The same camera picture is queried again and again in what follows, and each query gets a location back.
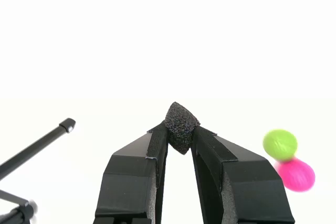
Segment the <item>pink ball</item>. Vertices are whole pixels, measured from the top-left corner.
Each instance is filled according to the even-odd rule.
[[[297,158],[280,163],[277,171],[284,186],[292,191],[308,191],[315,183],[313,169]]]

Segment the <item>gray foam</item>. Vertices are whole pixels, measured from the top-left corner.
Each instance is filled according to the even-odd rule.
[[[168,110],[164,124],[170,133],[170,145],[181,154],[186,154],[192,145],[193,131],[200,125],[197,118],[185,107],[174,102]]]
[[[152,224],[155,224],[156,171],[154,169],[149,179],[151,189],[148,195],[149,201],[147,206],[147,218],[152,220]]]
[[[238,218],[235,207],[235,199],[233,196],[231,182],[226,172],[224,173],[221,194],[224,209],[222,224],[237,224]]]

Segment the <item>green toy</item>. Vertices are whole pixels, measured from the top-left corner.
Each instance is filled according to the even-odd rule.
[[[264,137],[263,146],[268,155],[283,162],[294,157],[298,149],[298,141],[288,131],[273,130]]]

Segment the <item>black foam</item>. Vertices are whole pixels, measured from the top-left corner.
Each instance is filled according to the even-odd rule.
[[[168,110],[164,124],[170,133],[170,145],[181,154],[186,154],[193,142],[193,131],[200,125],[197,118],[185,107],[174,102]]]

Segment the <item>black stand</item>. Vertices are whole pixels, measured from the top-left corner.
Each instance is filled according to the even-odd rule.
[[[93,224],[161,223],[167,139],[162,123],[112,155]],[[191,151],[205,224],[294,224],[282,180],[265,158],[200,126]]]
[[[49,132],[47,135],[40,138],[32,145],[25,148],[23,151],[10,158],[0,166],[0,180],[20,167],[30,158],[35,156],[53,141],[65,133],[70,133],[75,127],[73,119],[66,119],[59,124],[57,128]],[[35,203],[29,202],[15,195],[9,194],[0,190],[0,199],[18,204],[19,206],[13,209],[10,213],[0,216],[0,224],[30,224],[30,219],[37,211]]]

